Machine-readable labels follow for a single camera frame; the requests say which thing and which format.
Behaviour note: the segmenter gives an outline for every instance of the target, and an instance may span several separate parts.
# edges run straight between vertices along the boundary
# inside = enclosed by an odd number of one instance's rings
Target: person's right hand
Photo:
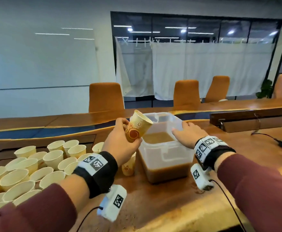
[[[199,139],[208,136],[208,133],[206,131],[191,122],[186,123],[185,121],[183,121],[182,127],[183,131],[172,129],[172,133],[175,138],[187,148],[193,149]]]

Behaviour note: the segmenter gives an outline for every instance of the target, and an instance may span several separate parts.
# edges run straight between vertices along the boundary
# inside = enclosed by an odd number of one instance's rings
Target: potted plant
[[[257,98],[270,98],[273,92],[272,81],[264,80],[260,89],[261,91],[256,93]]]

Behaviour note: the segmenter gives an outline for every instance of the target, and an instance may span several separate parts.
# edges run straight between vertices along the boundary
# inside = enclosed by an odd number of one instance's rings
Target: plastic container
[[[147,134],[166,132],[174,141],[149,144],[142,140],[139,147],[141,161],[151,183],[158,183],[170,179],[186,177],[192,165],[194,150],[180,144],[171,130],[183,130],[182,120],[171,113],[144,114],[153,121]]]

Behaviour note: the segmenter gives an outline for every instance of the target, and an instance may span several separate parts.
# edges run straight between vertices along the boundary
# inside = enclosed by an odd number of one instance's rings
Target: wall
[[[31,27],[47,25],[93,28],[98,80],[114,82],[110,11],[282,18],[282,6],[248,1],[0,0],[0,25],[5,22]],[[87,111],[88,87],[0,90],[0,117],[28,117]]]

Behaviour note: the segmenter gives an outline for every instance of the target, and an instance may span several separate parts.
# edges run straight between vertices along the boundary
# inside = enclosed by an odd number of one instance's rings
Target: brown liquid
[[[189,169],[192,166],[192,163],[188,163],[188,164],[180,164],[162,169],[148,169],[140,153],[139,156],[141,157],[140,159],[145,174],[150,183],[158,183],[166,180],[187,177],[189,173]]]
[[[145,134],[142,136],[142,138],[148,144],[157,144],[157,143],[174,141],[174,139],[170,137],[170,135],[167,132]]]

